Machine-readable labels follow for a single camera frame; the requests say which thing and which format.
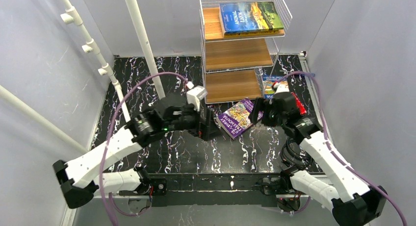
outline floor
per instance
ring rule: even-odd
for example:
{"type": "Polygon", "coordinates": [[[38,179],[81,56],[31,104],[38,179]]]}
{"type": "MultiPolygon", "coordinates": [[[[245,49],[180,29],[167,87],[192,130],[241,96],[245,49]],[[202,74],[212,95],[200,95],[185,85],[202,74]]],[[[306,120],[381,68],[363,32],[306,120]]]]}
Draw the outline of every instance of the floor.
{"type": "MultiPolygon", "coordinates": [[[[127,199],[116,199],[124,212],[140,210],[144,202],[128,207],[127,199]]],[[[303,212],[293,217],[280,213],[277,207],[256,205],[175,205],[152,207],[140,217],[117,214],[121,226],[336,226],[328,209],[322,209],[317,201],[311,201],[303,212]]],[[[74,226],[112,225],[101,199],[93,199],[78,208],[74,226]]]]}
{"type": "MultiPolygon", "coordinates": [[[[201,57],[157,57],[156,66],[160,72],[176,72],[196,85],[202,85],[201,57]]],[[[149,76],[144,58],[117,58],[114,70],[123,92],[129,91],[140,80],[149,76]]],[[[284,71],[300,71],[301,64],[297,55],[280,55],[274,75],[284,75],[284,71]]],[[[260,73],[270,73],[271,68],[263,68],[260,73]]],[[[165,93],[184,94],[183,83],[173,76],[163,76],[161,81],[165,93]]],[[[307,112],[315,116],[311,96],[304,78],[294,76],[289,80],[293,91],[307,112]]],[[[143,105],[157,100],[152,82],[146,83],[135,92],[127,102],[130,114],[141,111],[143,105]]],[[[110,117],[117,105],[117,96],[113,86],[109,86],[100,120],[93,140],[93,147],[105,141],[110,117]]],[[[219,114],[233,103],[208,105],[219,114]]],[[[117,128],[125,121],[118,118],[117,128]]],[[[108,171],[124,171],[134,166],[144,166],[151,174],[270,174],[280,172],[279,151],[287,137],[283,130],[257,125],[233,140],[225,132],[210,142],[202,141],[186,131],[168,132],[163,140],[132,153],[115,163],[108,171]]],[[[310,172],[321,172],[313,166],[310,172]]]]}

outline red part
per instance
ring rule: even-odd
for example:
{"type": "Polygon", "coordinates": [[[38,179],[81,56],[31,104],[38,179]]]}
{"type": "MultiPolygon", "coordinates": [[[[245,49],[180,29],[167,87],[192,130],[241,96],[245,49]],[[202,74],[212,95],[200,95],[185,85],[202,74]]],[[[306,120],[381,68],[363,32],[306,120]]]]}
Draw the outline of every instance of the red part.
{"type": "Polygon", "coordinates": [[[295,96],[296,99],[296,106],[299,108],[300,114],[304,115],[306,114],[306,109],[303,106],[303,104],[299,101],[298,97],[296,96],[296,94],[294,92],[292,92],[292,95],[295,96]]]}

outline purple book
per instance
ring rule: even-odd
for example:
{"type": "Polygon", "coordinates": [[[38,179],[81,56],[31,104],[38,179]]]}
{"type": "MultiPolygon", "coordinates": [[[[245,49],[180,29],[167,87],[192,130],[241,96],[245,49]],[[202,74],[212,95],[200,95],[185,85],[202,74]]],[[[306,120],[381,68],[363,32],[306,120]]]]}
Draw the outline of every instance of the purple book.
{"type": "Polygon", "coordinates": [[[249,99],[243,99],[217,117],[217,122],[233,138],[241,135],[253,124],[248,118],[254,104],[249,99]]]}

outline white wall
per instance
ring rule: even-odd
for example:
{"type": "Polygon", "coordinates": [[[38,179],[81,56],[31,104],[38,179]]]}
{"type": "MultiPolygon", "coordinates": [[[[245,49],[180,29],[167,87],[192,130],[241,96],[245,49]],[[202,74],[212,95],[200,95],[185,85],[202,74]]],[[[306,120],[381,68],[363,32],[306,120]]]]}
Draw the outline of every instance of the white wall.
{"type": "MultiPolygon", "coordinates": [[[[257,193],[260,194],[254,192],[251,197],[258,197],[257,193]]],[[[178,196],[168,194],[166,197],[169,201],[175,202],[178,196]]],[[[206,196],[196,196],[196,198],[204,199],[206,196]]],[[[305,201],[306,198],[302,198],[301,204],[303,205],[305,201]]],[[[124,212],[130,212],[128,199],[116,199],[115,203],[124,212]]],[[[142,206],[145,206],[143,201],[132,204],[131,207],[141,209],[142,206]]],[[[321,206],[317,201],[311,201],[302,213],[293,217],[280,213],[277,207],[196,204],[153,207],[140,217],[127,217],[118,213],[117,215],[121,226],[336,226],[337,223],[331,212],[322,209],[321,206]]],[[[74,226],[111,226],[103,201],[93,199],[87,205],[78,208],[74,226]]]]}
{"type": "MultiPolygon", "coordinates": [[[[112,62],[83,0],[71,1],[112,62]]],[[[87,147],[108,79],[63,12],[60,0],[0,0],[0,84],[87,147]]],[[[52,163],[78,153],[1,99],[0,140],[0,225],[59,225],[65,201],[52,163]]]]}
{"type": "MultiPolygon", "coordinates": [[[[143,56],[124,0],[84,0],[111,51],[143,56]]],[[[334,0],[285,0],[293,20],[281,52],[309,50],[334,0]]],[[[154,55],[201,55],[199,0],[137,0],[154,55]]]]}
{"type": "MultiPolygon", "coordinates": [[[[313,42],[330,132],[352,166],[416,225],[415,0],[335,0],[313,42]]],[[[379,225],[401,225],[386,203],[379,225]]]]}

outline black bracket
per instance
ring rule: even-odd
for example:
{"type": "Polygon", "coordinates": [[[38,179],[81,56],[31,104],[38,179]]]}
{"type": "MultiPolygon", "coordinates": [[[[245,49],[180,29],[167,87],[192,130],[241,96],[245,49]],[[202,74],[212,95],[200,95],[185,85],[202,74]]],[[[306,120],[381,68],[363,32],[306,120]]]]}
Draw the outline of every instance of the black bracket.
{"type": "MultiPolygon", "coordinates": [[[[379,188],[387,194],[382,186],[379,188]]],[[[353,196],[355,199],[347,202],[332,199],[332,215],[340,226],[363,226],[381,215],[386,198],[374,188],[370,187],[370,191],[361,196],[353,196]]]]}
{"type": "Polygon", "coordinates": [[[64,195],[65,201],[70,209],[75,209],[87,204],[94,197],[94,192],[98,189],[98,185],[91,181],[85,188],[78,188],[73,186],[74,180],[68,179],[65,169],[68,166],[65,162],[59,160],[53,164],[56,178],[61,185],[61,191],[64,195]]]}

